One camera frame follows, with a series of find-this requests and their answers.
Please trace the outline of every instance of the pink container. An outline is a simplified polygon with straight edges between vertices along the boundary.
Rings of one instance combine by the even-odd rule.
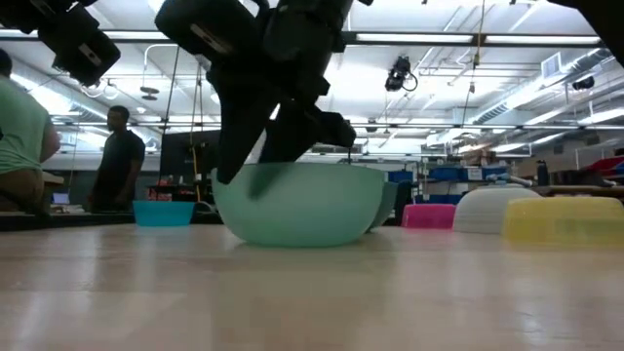
[[[455,205],[407,205],[401,226],[418,229],[452,229]]]

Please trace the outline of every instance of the overhead camera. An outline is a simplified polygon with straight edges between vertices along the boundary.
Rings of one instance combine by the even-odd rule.
[[[589,76],[587,78],[572,83],[572,88],[578,92],[592,89],[595,85],[596,80],[594,79],[594,76]]]
[[[280,0],[275,8],[253,1],[257,15],[237,0],[167,0],[155,21],[182,49],[211,63],[223,183],[239,172],[262,131],[260,163],[296,161],[317,142],[352,147],[356,137],[339,113],[315,104],[329,91],[324,73],[332,54],[345,50],[341,30],[354,0]]]
[[[415,85],[413,88],[406,88],[406,82],[412,78]],[[418,79],[411,73],[411,63],[408,57],[398,57],[394,65],[388,72],[388,79],[385,85],[387,92],[398,92],[404,89],[413,92],[418,88]]]
[[[39,39],[56,57],[53,67],[92,86],[121,57],[86,7],[97,0],[2,0],[0,24]]]

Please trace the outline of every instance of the monitor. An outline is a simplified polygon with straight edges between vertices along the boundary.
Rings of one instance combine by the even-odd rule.
[[[54,205],[69,205],[69,194],[65,193],[53,193],[52,203]]]
[[[209,173],[216,167],[220,130],[174,133],[163,136],[160,172],[167,176],[193,176],[193,152],[197,157],[197,173]]]

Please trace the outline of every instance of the light green bowl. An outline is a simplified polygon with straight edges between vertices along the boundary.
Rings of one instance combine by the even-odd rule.
[[[384,187],[382,171],[337,164],[246,165],[229,185],[215,171],[213,179],[216,207],[234,235],[292,248],[356,241],[371,227]],[[257,185],[265,189],[259,195]]]
[[[383,196],[381,198],[381,204],[379,205],[377,215],[374,217],[374,220],[372,221],[369,230],[383,225],[386,219],[388,219],[388,217],[392,213],[392,210],[394,209],[394,204],[397,202],[398,188],[399,184],[395,182],[387,182],[383,184]]]

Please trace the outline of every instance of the blue bowl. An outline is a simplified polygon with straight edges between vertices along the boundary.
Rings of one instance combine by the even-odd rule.
[[[166,201],[134,201],[138,226],[185,226],[191,223],[195,203]]]

